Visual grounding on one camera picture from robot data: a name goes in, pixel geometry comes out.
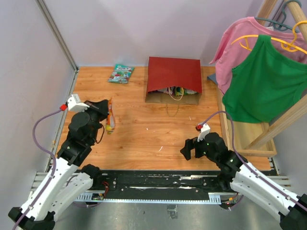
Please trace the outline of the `orange Fox's fruits candy bag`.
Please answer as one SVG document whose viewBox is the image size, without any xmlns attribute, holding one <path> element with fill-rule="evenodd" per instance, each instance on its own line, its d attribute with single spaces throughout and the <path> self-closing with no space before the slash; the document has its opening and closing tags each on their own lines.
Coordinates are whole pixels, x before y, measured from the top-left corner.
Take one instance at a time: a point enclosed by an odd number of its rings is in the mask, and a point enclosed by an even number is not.
<svg viewBox="0 0 307 230">
<path fill-rule="evenodd" d="M 113 108 L 112 99 L 110 99 L 108 101 L 108 115 L 106 120 L 106 131 L 109 135 L 114 132 L 116 127 L 116 122 L 112 108 Z"/>
</svg>

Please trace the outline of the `teal Fox's mint candy bag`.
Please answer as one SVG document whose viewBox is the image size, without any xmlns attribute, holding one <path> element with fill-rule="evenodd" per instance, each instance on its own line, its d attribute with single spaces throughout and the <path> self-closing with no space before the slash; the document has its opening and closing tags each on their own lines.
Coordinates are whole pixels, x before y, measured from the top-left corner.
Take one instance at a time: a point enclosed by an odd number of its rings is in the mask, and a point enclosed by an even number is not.
<svg viewBox="0 0 307 230">
<path fill-rule="evenodd" d="M 111 73 L 108 82 L 127 84 L 134 71 L 134 67 L 125 66 L 122 64 L 116 64 L 113 72 Z"/>
</svg>

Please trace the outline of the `red paper bag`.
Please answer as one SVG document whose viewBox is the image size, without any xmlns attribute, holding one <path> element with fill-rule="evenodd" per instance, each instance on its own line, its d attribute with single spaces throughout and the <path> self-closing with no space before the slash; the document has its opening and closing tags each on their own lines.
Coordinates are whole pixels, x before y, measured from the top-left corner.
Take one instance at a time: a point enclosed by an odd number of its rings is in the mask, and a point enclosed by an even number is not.
<svg viewBox="0 0 307 230">
<path fill-rule="evenodd" d="M 196 94 L 172 96 L 157 92 L 167 87 L 182 87 L 196 91 Z M 173 58 L 173 57 L 149 57 L 148 80 L 146 88 L 146 103 L 158 103 L 166 105 L 169 117 L 174 117 L 177 112 L 170 114 L 170 104 L 179 106 L 183 104 L 198 105 L 202 95 L 201 63 L 199 59 Z"/>
</svg>

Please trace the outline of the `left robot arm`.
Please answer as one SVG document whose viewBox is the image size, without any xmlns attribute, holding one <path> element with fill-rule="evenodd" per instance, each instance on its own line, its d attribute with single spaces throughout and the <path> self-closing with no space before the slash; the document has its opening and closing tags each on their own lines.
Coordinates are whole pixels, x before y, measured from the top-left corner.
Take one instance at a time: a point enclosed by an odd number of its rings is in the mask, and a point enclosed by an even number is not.
<svg viewBox="0 0 307 230">
<path fill-rule="evenodd" d="M 109 122 L 113 116 L 112 101 L 87 100 L 82 103 L 73 94 L 51 115 L 65 110 L 75 112 L 69 124 L 67 138 L 57 155 L 37 144 L 51 156 L 53 165 L 31 197 L 21 207 L 13 207 L 9 211 L 8 216 L 14 221 L 14 229 L 51 230 L 58 217 L 81 193 L 88 189 L 100 189 L 102 186 L 106 191 L 109 190 L 98 167 L 88 164 L 76 177 L 72 174 L 87 158 L 92 146 L 99 143 L 98 131 L 105 128 L 102 121 Z"/>
</svg>

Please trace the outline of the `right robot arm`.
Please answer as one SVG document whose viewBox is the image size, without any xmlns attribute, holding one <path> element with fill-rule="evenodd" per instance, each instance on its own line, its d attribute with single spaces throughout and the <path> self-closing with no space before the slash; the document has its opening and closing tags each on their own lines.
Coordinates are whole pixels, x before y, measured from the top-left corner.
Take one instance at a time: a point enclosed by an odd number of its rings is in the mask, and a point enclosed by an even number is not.
<svg viewBox="0 0 307 230">
<path fill-rule="evenodd" d="M 307 195 L 301 196 L 280 186 L 256 169 L 247 159 L 229 150 L 217 133 L 209 133 L 203 139 L 186 139 L 181 154 L 191 159 L 206 157 L 221 170 L 218 188 L 234 191 L 247 197 L 279 221 L 283 230 L 307 228 Z"/>
</svg>

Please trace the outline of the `purple black cherry candy bag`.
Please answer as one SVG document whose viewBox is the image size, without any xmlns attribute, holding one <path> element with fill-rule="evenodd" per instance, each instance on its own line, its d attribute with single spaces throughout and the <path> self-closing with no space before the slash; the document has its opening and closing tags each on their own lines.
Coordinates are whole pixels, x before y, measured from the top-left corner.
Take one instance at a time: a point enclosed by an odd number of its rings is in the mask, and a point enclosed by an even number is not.
<svg viewBox="0 0 307 230">
<path fill-rule="evenodd" d="M 196 91 L 185 89 L 182 87 L 167 87 L 167 88 L 159 89 L 157 90 L 157 92 L 170 94 L 172 96 L 181 96 L 182 94 L 191 95 L 191 94 L 197 93 Z"/>
</svg>

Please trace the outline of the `blue grey mat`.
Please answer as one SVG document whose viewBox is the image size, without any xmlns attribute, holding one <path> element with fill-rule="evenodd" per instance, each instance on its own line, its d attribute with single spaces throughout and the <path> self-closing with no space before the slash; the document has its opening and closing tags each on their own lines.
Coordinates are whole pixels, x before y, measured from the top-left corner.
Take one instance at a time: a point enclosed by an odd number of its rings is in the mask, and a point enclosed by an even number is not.
<svg viewBox="0 0 307 230">
<path fill-rule="evenodd" d="M 212 81 L 215 85 L 217 85 L 217 80 L 216 80 L 216 73 L 208 75 L 207 80 Z"/>
</svg>

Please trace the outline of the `green tank top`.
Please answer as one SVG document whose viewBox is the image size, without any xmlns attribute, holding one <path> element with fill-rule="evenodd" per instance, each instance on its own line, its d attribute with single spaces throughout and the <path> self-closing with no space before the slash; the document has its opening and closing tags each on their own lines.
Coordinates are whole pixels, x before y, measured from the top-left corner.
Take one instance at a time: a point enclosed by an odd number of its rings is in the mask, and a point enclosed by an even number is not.
<svg viewBox="0 0 307 230">
<path fill-rule="evenodd" d="M 270 122 L 295 105 L 307 88 L 307 66 L 259 35 L 246 59 L 232 69 L 232 80 L 222 102 L 233 121 Z"/>
</svg>

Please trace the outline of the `pink t-shirt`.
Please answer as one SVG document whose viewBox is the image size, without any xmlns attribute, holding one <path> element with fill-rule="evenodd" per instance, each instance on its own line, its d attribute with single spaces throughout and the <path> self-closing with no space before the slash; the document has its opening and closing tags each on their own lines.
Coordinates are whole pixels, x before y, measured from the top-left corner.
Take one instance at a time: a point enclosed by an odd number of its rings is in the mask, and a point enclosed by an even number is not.
<svg viewBox="0 0 307 230">
<path fill-rule="evenodd" d="M 231 88 L 232 69 L 239 66 L 250 54 L 250 51 L 241 47 L 239 42 L 231 45 L 237 38 L 244 35 L 268 35 L 286 42 L 291 42 L 294 38 L 293 34 L 270 30 L 260 25 L 255 18 L 247 17 L 234 22 L 225 32 L 216 51 L 214 59 L 211 63 L 215 63 L 216 80 L 218 88 L 222 93 L 226 93 Z M 277 78 L 253 82 L 249 78 L 248 89 L 252 89 L 252 93 L 260 93 L 261 95 L 269 95 L 272 92 L 281 90 L 284 92 L 289 86 L 293 85 L 294 78 Z"/>
</svg>

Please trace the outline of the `yellow clothes hanger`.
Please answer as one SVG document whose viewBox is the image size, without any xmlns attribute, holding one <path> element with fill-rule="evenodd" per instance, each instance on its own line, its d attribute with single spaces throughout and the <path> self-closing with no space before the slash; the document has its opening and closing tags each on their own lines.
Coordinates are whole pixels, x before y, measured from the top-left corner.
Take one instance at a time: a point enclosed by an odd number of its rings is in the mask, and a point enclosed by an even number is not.
<svg viewBox="0 0 307 230">
<path fill-rule="evenodd" d="M 296 23 L 296 24 L 294 25 L 294 27 L 293 27 L 293 29 L 292 29 L 292 33 L 293 33 L 293 35 L 294 35 L 294 39 L 293 39 L 292 42 L 290 42 L 290 43 L 289 43 L 289 42 L 286 42 L 286 41 L 284 41 L 284 40 L 275 38 L 275 37 L 270 37 L 270 39 L 273 40 L 273 41 L 279 42 L 279 43 L 281 44 L 281 48 L 282 48 L 283 50 L 286 50 L 287 52 L 294 53 L 294 52 L 296 52 L 296 51 L 300 51 L 300 52 L 302 52 L 302 53 L 304 53 L 304 54 L 307 54 L 307 51 L 306 51 L 306 50 L 304 50 L 304 49 L 302 49 L 301 47 L 296 46 L 296 45 L 294 44 L 294 42 L 297 40 L 297 32 L 295 32 L 295 29 L 296 29 L 299 25 L 306 24 L 306 23 L 307 23 L 307 21 L 306 21 L 306 20 L 303 20 L 303 21 L 300 21 L 300 22 L 298 22 L 298 23 Z M 242 39 L 245 39 L 246 45 L 241 44 L 241 42 L 240 42 L 240 45 L 241 45 L 242 48 L 244 48 L 244 49 L 246 49 L 246 50 L 248 50 L 248 51 L 251 51 L 252 49 L 249 47 L 248 38 L 258 38 L 258 37 L 259 37 L 259 35 L 256 35 L 256 34 L 244 35 L 244 36 L 241 36 L 241 37 L 237 38 L 236 40 L 234 40 L 234 41 L 231 43 L 231 45 L 233 45 L 234 43 L 236 43 L 236 42 L 238 42 L 238 41 L 240 41 L 240 40 L 242 40 Z"/>
</svg>

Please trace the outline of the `teal clothes hanger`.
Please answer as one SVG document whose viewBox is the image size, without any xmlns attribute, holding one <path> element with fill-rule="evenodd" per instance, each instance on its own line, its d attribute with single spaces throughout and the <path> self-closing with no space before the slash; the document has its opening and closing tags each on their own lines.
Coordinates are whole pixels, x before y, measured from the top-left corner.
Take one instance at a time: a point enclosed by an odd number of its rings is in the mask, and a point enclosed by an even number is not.
<svg viewBox="0 0 307 230">
<path fill-rule="evenodd" d="M 270 26 L 272 26 L 274 30 L 277 30 L 277 31 L 280 31 L 280 32 L 284 32 L 286 30 L 292 30 L 293 27 L 284 24 L 284 22 L 287 18 L 285 8 L 287 7 L 287 4 L 290 3 L 290 2 L 295 2 L 299 5 L 300 8 L 302 7 L 302 3 L 299 0 L 287 0 L 286 3 L 284 3 L 281 6 L 281 14 L 283 15 L 283 19 L 282 19 L 281 22 L 275 21 L 275 20 L 272 20 L 272 19 L 261 18 L 261 17 L 255 17 L 255 20 L 260 20 L 261 22 L 269 22 Z"/>
</svg>

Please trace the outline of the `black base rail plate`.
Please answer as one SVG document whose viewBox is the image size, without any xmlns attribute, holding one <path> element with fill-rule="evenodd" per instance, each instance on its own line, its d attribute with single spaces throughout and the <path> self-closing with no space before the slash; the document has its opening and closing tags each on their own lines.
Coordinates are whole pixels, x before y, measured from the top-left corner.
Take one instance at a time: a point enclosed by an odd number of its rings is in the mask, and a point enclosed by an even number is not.
<svg viewBox="0 0 307 230">
<path fill-rule="evenodd" d="M 232 197 L 223 190 L 219 171 L 101 170 L 100 180 L 109 185 L 107 199 L 129 201 L 196 201 L 210 195 Z"/>
</svg>

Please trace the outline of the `aluminium frame post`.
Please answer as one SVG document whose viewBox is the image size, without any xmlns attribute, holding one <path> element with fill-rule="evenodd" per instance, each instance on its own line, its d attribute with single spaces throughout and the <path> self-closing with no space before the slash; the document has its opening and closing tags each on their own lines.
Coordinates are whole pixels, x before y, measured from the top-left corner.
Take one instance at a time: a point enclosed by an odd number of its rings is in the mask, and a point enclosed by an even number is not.
<svg viewBox="0 0 307 230">
<path fill-rule="evenodd" d="M 36 0 L 36 3 L 43 14 L 47 24 L 49 25 L 55 39 L 57 40 L 62 52 L 64 53 L 64 56 L 66 57 L 67 61 L 69 62 L 71 68 L 77 72 L 79 70 L 79 67 L 77 66 L 71 52 L 69 51 L 68 46 L 66 45 L 60 30 L 58 29 L 55 20 L 53 19 L 51 12 L 48 9 L 47 4 L 44 0 Z"/>
</svg>

